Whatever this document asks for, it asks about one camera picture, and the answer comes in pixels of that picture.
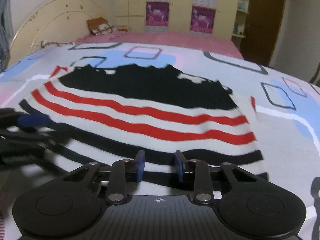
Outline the pink bedsheet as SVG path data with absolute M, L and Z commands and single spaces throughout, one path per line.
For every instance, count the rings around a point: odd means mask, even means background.
M 140 44 L 154 44 L 174 46 L 188 49 L 208 51 L 236 59 L 243 59 L 234 43 L 230 40 L 222 40 L 212 36 L 200 36 L 193 34 L 182 34 L 173 31 L 163 33 L 134 33 L 127 31 L 115 31 L 104 35 L 89 34 L 79 38 L 74 43 L 107 43 L 126 42 Z

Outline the cream arched headboard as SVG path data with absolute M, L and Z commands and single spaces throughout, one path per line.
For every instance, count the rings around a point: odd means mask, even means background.
M 87 20 L 111 18 L 104 0 L 52 0 L 22 24 L 10 45 L 8 66 L 41 49 L 42 41 L 67 43 L 89 34 Z

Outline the lower right purple poster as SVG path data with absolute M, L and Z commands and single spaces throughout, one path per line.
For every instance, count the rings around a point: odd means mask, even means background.
M 193 6 L 190 31 L 212 34 L 215 21 L 215 9 Z

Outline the striped knit sweater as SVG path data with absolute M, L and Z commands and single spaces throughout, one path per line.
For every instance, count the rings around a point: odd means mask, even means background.
M 144 180 L 175 187 L 174 152 L 181 151 L 188 159 L 215 167 L 229 162 L 268 178 L 232 90 L 171 65 L 57 67 L 18 109 L 48 115 L 48 131 L 69 138 L 46 154 L 66 171 L 91 161 L 107 166 L 143 150 Z

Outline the cream wardrobe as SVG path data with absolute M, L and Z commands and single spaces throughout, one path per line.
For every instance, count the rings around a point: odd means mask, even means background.
M 238 0 L 217 0 L 213 37 L 232 38 Z M 169 30 L 180 33 L 190 31 L 193 0 L 170 0 Z M 116 23 L 128 26 L 131 31 L 145 31 L 146 0 L 115 0 Z

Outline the orange patterned pillow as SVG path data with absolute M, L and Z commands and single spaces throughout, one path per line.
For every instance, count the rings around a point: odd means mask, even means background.
M 103 17 L 87 20 L 89 32 L 95 36 L 110 34 L 117 31 L 114 25 L 109 24 Z

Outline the floral pillow near headboard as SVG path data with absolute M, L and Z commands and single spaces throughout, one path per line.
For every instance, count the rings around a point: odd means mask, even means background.
M 75 43 L 74 42 L 54 42 L 54 41 L 41 41 L 40 43 L 41 48 L 63 47 L 68 45 L 75 45 Z

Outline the grey hanging cloth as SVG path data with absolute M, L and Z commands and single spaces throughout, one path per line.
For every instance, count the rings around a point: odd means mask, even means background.
M 7 66 L 13 36 L 10 0 L 1 0 L 1 72 Z

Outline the lower left purple poster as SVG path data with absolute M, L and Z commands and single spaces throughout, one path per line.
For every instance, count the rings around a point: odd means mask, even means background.
M 169 23 L 169 7 L 167 2 L 146 3 L 146 26 L 167 27 Z

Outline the cream wall shelf unit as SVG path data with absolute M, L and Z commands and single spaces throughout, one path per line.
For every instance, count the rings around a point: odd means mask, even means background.
M 249 0 L 238 0 L 236 17 L 235 17 L 234 28 L 232 33 L 232 41 L 238 50 L 240 50 L 240 45 L 242 40 L 246 38 L 244 35 L 244 32 L 245 32 L 246 18 L 249 15 L 248 6 L 249 6 Z

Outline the patterned grey bedsheet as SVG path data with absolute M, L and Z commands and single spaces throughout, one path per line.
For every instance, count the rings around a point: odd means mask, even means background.
M 208 51 L 75 44 L 41 49 L 1 72 L 1 108 L 24 112 L 20 101 L 57 67 L 132 64 L 171 65 L 230 88 L 249 120 L 268 178 L 229 162 L 208 164 L 214 200 L 194 204 L 192 186 L 179 182 L 175 164 L 175 187 L 145 181 L 145 155 L 142 180 L 127 183 L 127 203 L 110 205 L 111 166 L 124 159 L 61 172 L 26 165 L 1 171 L 1 239 L 319 239 L 319 89 L 310 83 Z

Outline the dark wooden door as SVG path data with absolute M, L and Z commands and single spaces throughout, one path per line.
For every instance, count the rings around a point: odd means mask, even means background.
M 240 53 L 246 61 L 268 66 L 278 39 L 285 0 L 249 0 Z

